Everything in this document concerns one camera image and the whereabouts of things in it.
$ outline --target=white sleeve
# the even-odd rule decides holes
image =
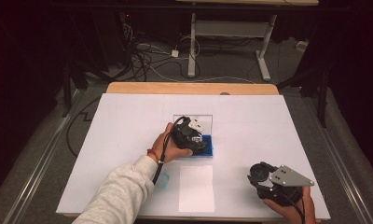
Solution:
[[[112,171],[90,204],[73,223],[133,223],[141,204],[152,193],[152,179],[158,165],[148,156],[135,164],[125,164]]]

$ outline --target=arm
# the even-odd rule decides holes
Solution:
[[[150,153],[140,157],[135,164],[121,165],[112,171],[74,223],[133,223],[140,206],[154,189],[152,179],[158,169],[155,155],[161,155],[165,136],[172,126],[171,123],[167,125]],[[192,150],[180,149],[170,140],[165,162],[190,155]]]

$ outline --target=cable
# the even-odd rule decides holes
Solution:
[[[76,118],[79,116],[79,115],[85,115],[85,118],[84,118],[84,121],[91,121],[91,119],[87,119],[87,115],[88,115],[88,112],[83,112],[86,108],[88,108],[90,105],[92,105],[94,102],[100,100],[100,98],[102,98],[101,96],[94,99],[93,101],[91,101],[90,103],[88,103],[83,109],[81,109],[77,114],[76,116],[73,118],[73,120],[71,121],[70,125],[68,126],[67,128],[67,132],[66,132],[66,135],[65,135],[65,139],[66,139],[66,142],[67,142],[67,146],[68,146],[68,149],[70,150],[71,154],[73,154],[76,158],[78,157],[78,155],[73,151],[73,148],[71,147],[71,144],[70,144],[70,138],[69,138],[69,133],[70,133],[70,129],[71,129],[71,126],[73,126],[73,123],[76,121]]]
[[[209,41],[216,41],[218,43],[218,50],[215,53],[202,54],[203,56],[206,56],[206,57],[215,56],[216,54],[220,53],[222,51],[222,49],[233,49],[233,48],[236,48],[236,47],[245,47],[245,46],[249,45],[254,40],[254,38],[249,38],[249,37],[238,38],[238,39],[228,38],[228,40],[220,39],[219,36],[214,36],[214,38],[209,38],[207,36],[199,35],[197,37],[202,38],[202,39],[206,39],[206,40],[209,40]],[[231,43],[231,41],[239,41],[239,40],[242,41],[240,44]],[[203,48],[215,48],[217,46],[204,46],[204,45],[200,44],[200,47],[203,49]]]
[[[174,123],[173,123],[173,126],[172,128],[170,129],[170,131],[166,134],[166,136],[164,137],[164,141],[163,141],[163,151],[162,151],[162,154],[160,155],[160,161],[159,161],[159,164],[158,164],[158,170],[157,172],[155,173],[155,176],[154,176],[154,179],[152,180],[152,182],[154,183],[154,185],[157,183],[157,180],[158,180],[158,177],[160,175],[160,171],[161,171],[161,168],[163,166],[163,163],[164,163],[164,159],[166,157],[166,147],[167,145],[169,144],[169,140],[170,140],[170,133],[174,130],[174,127],[175,125],[178,123],[178,121],[180,121],[181,119],[185,119],[186,117],[185,116],[182,116],[181,118],[178,118]]]
[[[299,216],[300,216],[300,219],[302,220],[302,224],[305,224],[305,213],[303,212],[302,213],[302,211],[300,211],[300,208],[288,197],[288,196],[286,196],[284,193],[282,193],[282,192],[278,192],[280,195],[282,195],[288,202],[290,202],[294,207],[295,207],[295,209],[297,210],[297,213],[299,214]]]
[[[195,55],[195,57],[197,57],[197,56],[199,55],[199,53],[200,53],[200,44],[199,44],[199,42],[198,42],[197,39],[192,38],[191,36],[187,35],[187,36],[184,36],[183,38],[181,38],[180,41],[178,41],[178,43],[181,44],[181,41],[183,41],[183,40],[185,40],[185,39],[187,39],[187,38],[189,38],[189,39],[191,39],[191,40],[194,40],[194,41],[196,42],[196,44],[198,44],[198,53],[196,53],[196,55]]]
[[[290,2],[288,2],[287,0],[284,0],[284,2],[286,3],[286,4],[288,4],[289,6],[293,6]]]
[[[163,75],[161,75],[157,70],[155,70],[155,68],[149,66],[150,69],[152,69],[152,71],[154,71],[159,77],[163,78],[163,79],[166,79],[166,80],[169,80],[169,81],[173,81],[173,82],[180,82],[180,83],[192,83],[192,82],[205,82],[205,81],[211,81],[211,80],[216,80],[216,79],[222,79],[222,78],[230,78],[230,79],[238,79],[238,80],[242,80],[242,81],[245,81],[245,82],[249,82],[249,83],[254,83],[256,84],[255,82],[253,81],[250,81],[250,80],[247,80],[247,79],[244,79],[244,78],[241,78],[241,77],[212,77],[212,78],[205,78],[205,79],[200,79],[200,80],[193,80],[193,81],[180,81],[180,80],[176,80],[176,79],[172,79],[172,78],[168,78],[168,77],[164,77]]]
[[[128,30],[126,31],[126,36],[125,36],[125,38],[126,38],[126,40],[128,40],[129,39],[129,43],[128,43],[128,45],[126,46],[126,49],[131,45],[131,40],[133,39],[133,30],[132,30],[132,28],[128,25],[128,24],[126,24],[126,23],[123,23],[122,24],[122,26],[126,26],[127,28],[128,28]]]
[[[149,51],[149,52],[150,52],[150,53],[158,53],[158,54],[167,54],[167,55],[171,55],[170,53],[166,52],[164,49],[161,49],[161,48],[159,48],[159,47],[153,46],[153,45],[151,45],[151,44],[148,45],[148,44],[139,43],[139,44],[137,44],[136,48],[137,48],[139,45],[149,46],[148,49],[145,49],[145,50],[143,50],[143,51],[148,51],[149,49],[154,48],[154,49],[160,49],[161,51]]]

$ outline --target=white rectangle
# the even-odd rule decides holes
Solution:
[[[214,212],[213,166],[180,167],[180,212]]]

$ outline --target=human hand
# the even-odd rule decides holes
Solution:
[[[305,224],[316,224],[315,220],[315,211],[314,211],[314,202],[311,198],[311,188],[310,187],[303,187],[303,203],[305,206]],[[280,206],[274,201],[270,199],[264,199],[263,203],[267,205],[271,210],[277,212],[278,214],[282,215],[286,222],[289,224],[300,224],[302,220],[300,219],[300,215],[297,212],[294,206]],[[300,211],[303,212],[303,203],[302,200],[297,202],[297,207],[299,207]]]
[[[155,143],[152,146],[152,151],[155,152],[155,153],[148,153],[147,154],[150,158],[152,158],[152,160],[154,160],[156,162],[159,162],[158,159],[160,159],[160,156],[163,152],[163,143],[165,141],[166,135],[170,134],[170,130],[172,129],[172,126],[173,126],[172,123],[168,123],[164,133],[161,133],[158,136],[157,140],[155,140]],[[175,158],[180,157],[180,156],[191,156],[192,155],[193,152],[192,152],[191,149],[189,149],[189,148],[180,149],[179,147],[177,147],[175,145],[172,138],[170,136],[168,136],[168,137],[170,139],[169,139],[169,142],[166,146],[164,162],[172,161]]]

